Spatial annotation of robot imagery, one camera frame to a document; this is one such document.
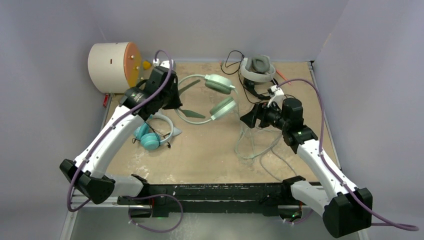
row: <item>black metal frame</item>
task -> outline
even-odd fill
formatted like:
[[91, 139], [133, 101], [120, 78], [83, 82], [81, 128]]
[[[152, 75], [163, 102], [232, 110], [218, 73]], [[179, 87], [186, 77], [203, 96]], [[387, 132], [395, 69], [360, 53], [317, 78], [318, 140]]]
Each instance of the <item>black metal frame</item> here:
[[[282, 183], [208, 183], [208, 184], [148, 184], [138, 197], [168, 194], [176, 197], [187, 213], [262, 214], [266, 217], [286, 217], [279, 206], [298, 206], [300, 202], [290, 193], [290, 185], [304, 180], [301, 176]], [[149, 205], [149, 200], [118, 197], [118, 205]], [[156, 197], [152, 217], [168, 217], [179, 213], [179, 205], [169, 197]]]

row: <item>cylindrical container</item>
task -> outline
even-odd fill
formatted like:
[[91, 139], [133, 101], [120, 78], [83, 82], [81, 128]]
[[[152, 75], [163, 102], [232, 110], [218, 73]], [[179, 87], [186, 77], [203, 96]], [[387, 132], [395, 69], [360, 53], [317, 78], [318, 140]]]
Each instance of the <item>cylindrical container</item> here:
[[105, 94], [122, 94], [134, 87], [142, 57], [133, 42], [96, 43], [88, 54], [88, 73], [96, 88]]

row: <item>mint green headphones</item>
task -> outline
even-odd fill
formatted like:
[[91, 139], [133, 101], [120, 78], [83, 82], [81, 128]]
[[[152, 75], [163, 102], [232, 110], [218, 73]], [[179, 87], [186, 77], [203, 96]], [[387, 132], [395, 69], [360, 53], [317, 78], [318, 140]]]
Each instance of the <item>mint green headphones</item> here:
[[[184, 77], [181, 81], [179, 81], [178, 85], [180, 85], [185, 80], [187, 80], [189, 78], [194, 78], [194, 77], [204, 78], [206, 80], [204, 85], [207, 88], [212, 89], [212, 90], [214, 90], [218, 93], [230, 95], [231, 91], [234, 91], [238, 95], [238, 93], [236, 91], [236, 87], [232, 85], [232, 82], [228, 78], [223, 77], [221, 75], [217, 75], [217, 74], [210, 74], [210, 75], [193, 74], [193, 75], [189, 75], [189, 76]], [[185, 90], [191, 88], [192, 86], [194, 86], [195, 84], [197, 84], [199, 82], [200, 82], [200, 80], [196, 80], [196, 81], [188, 84], [187, 86], [178, 90], [178, 94], [181, 95]], [[188, 118], [198, 118], [198, 119], [205, 119], [206, 118], [204, 115], [199, 114], [197, 112], [194, 112], [192, 110], [178, 108], [178, 109], [175, 109], [175, 112], [185, 122], [187, 122], [189, 124], [201, 125], [201, 124], [206, 124], [206, 123], [209, 123], [209, 122], [211, 122], [215, 119], [219, 119], [219, 118], [225, 116], [232, 109], [234, 109], [236, 106], [237, 106], [237, 103], [234, 100], [234, 98], [232, 96], [228, 96], [227, 98], [222, 100], [220, 103], [218, 103], [216, 106], [214, 106], [209, 111], [210, 118], [208, 120], [201, 121], [201, 122], [190, 121], [190, 120], [184, 118], [180, 114], [180, 112], [181, 112]]]

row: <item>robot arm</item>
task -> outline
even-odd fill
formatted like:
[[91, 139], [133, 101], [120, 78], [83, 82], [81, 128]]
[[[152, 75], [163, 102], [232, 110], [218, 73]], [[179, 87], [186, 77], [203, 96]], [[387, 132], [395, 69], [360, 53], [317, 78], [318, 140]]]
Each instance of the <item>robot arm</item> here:
[[[373, 196], [370, 191], [367, 188], [359, 189], [339, 170], [324, 150], [319, 152], [318, 137], [312, 129], [304, 125], [301, 101], [286, 98], [282, 101], [280, 109], [273, 100], [281, 99], [283, 91], [273, 87], [269, 89], [269, 93], [269, 103], [256, 103], [240, 120], [249, 128], [254, 128], [259, 119], [260, 128], [273, 126], [280, 129], [284, 142], [305, 161], [321, 183], [321, 186], [313, 186], [305, 178], [295, 176], [283, 181], [285, 195], [305, 203], [322, 216], [325, 227], [333, 237], [369, 228], [372, 215], [353, 199], [344, 184], [354, 190], [353, 193], [372, 209]], [[334, 173], [340, 176], [343, 182], [340, 182]]]
[[[113, 124], [116, 119], [125, 115], [130, 109], [151, 96], [162, 85], [168, 71], [170, 70], [163, 66], [155, 67], [149, 79], [144, 82], [143, 90], [139, 88], [139, 85], [128, 89], [121, 98], [119, 106], [116, 107], [110, 121], [88, 148], [74, 160], [65, 159], [60, 164], [60, 170], [68, 181], [71, 182], [74, 178], [75, 188], [91, 199], [93, 203], [100, 204], [111, 196], [136, 197], [142, 190], [146, 182], [142, 177], [135, 174], [131, 176], [114, 176], [106, 173], [106, 170], [124, 142], [145, 120], [155, 114], [160, 108], [176, 109], [181, 107], [182, 104], [178, 94], [178, 79], [175, 72], [171, 71], [170, 79], [166, 86], [148, 104], [125, 116], [118, 124]], [[102, 139], [87, 161], [87, 153], [106, 131], [109, 131], [109, 133]], [[82, 167], [81, 171], [78, 176], [74, 176], [78, 167]]]

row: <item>white wall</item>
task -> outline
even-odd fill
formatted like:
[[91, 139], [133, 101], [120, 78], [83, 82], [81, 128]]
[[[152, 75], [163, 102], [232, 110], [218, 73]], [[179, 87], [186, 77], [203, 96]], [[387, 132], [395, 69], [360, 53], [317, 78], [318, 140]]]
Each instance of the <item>white wall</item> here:
[[110, 42], [146, 58], [216, 61], [230, 50], [274, 60], [315, 60], [348, 0], [88, 0]]
[[[315, 61], [340, 164], [374, 209], [424, 227], [424, 2], [351, 0]], [[422, 239], [372, 227], [371, 239]]]
[[59, 238], [59, 170], [100, 130], [87, 56], [104, 42], [84, 0], [0, 1], [0, 239]]

